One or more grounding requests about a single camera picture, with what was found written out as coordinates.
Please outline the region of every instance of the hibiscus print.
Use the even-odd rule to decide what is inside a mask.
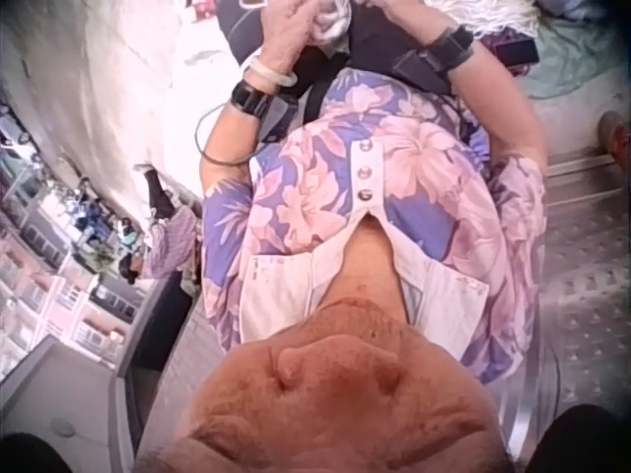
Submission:
[[[228,351],[241,343],[240,300],[254,255],[312,251],[347,225],[356,198],[351,145],[370,138],[384,150],[390,225],[430,257],[489,286],[462,363],[482,382],[513,372],[527,350],[536,308],[543,178],[527,157],[511,156],[484,180],[480,160],[456,136],[463,115],[470,118],[457,100],[345,69],[319,120],[256,157],[261,176],[255,190],[221,180],[210,189],[203,297],[221,346]]]

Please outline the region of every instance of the nose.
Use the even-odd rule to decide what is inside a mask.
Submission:
[[[279,381],[286,390],[320,395],[391,395],[399,384],[398,357],[350,335],[332,335],[300,348],[286,348],[277,358]]]

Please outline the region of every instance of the hand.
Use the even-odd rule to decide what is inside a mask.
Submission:
[[[307,45],[319,7],[320,0],[268,0],[260,16],[259,60],[279,74],[291,72]]]

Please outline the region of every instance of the man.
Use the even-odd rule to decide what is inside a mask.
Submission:
[[[150,244],[143,254],[127,253],[118,264],[118,271],[130,285],[136,279],[160,279],[174,271],[183,270],[182,279],[197,280],[195,251],[197,248],[197,217],[185,205],[175,208],[165,192],[158,172],[150,165],[136,165],[149,188],[149,206],[152,222],[147,231]]]

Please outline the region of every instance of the white bracelet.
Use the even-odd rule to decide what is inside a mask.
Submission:
[[[284,74],[272,71],[269,67],[258,60],[258,56],[252,58],[249,68],[259,76],[267,79],[269,82],[276,84],[277,86],[292,87],[298,82],[298,77],[293,72],[290,72],[288,76],[285,76]]]

